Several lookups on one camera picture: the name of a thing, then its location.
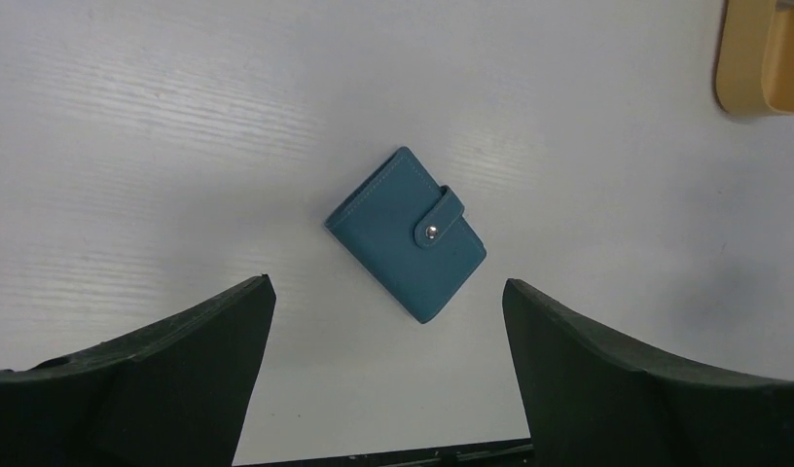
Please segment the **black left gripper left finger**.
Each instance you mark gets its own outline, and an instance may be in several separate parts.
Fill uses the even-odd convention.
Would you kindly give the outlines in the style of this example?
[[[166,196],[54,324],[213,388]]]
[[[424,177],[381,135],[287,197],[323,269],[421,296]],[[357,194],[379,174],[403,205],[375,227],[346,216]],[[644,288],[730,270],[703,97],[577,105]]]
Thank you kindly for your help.
[[[0,466],[229,466],[276,294],[251,277],[24,371],[0,370]]]

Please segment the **blue leather card holder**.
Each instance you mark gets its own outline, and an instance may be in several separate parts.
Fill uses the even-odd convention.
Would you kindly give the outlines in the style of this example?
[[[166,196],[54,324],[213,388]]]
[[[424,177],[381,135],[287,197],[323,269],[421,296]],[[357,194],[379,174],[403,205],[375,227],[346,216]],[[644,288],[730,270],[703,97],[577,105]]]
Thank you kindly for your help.
[[[325,220],[325,228],[420,323],[435,318],[487,255],[465,206],[407,147]]]

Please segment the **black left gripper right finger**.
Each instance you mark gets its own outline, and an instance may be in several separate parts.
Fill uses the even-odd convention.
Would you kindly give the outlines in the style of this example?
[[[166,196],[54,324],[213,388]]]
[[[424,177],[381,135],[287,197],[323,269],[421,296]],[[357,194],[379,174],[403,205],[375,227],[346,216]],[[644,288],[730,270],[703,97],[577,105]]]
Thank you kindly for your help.
[[[519,279],[503,316],[538,466],[794,466],[794,381],[693,361]]]

